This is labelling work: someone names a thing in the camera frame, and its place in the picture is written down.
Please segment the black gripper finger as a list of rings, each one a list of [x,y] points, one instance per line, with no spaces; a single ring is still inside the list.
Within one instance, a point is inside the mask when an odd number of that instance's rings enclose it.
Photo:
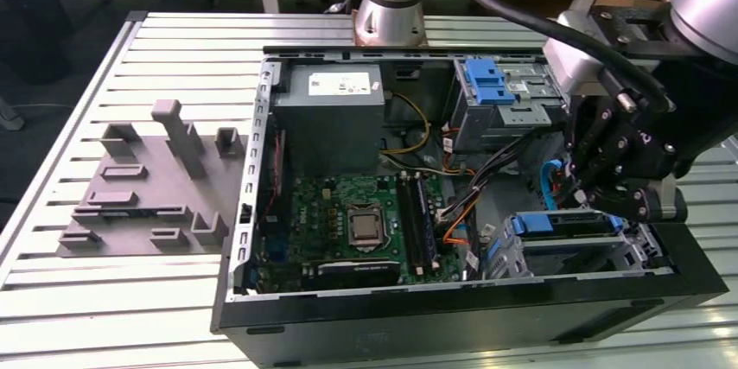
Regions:
[[[617,172],[581,174],[576,178],[576,194],[584,196],[591,208],[629,221],[663,219],[659,192],[649,187],[647,179],[628,178]]]
[[[596,186],[629,147],[624,112],[617,101],[604,96],[575,96],[565,127],[572,188]]]

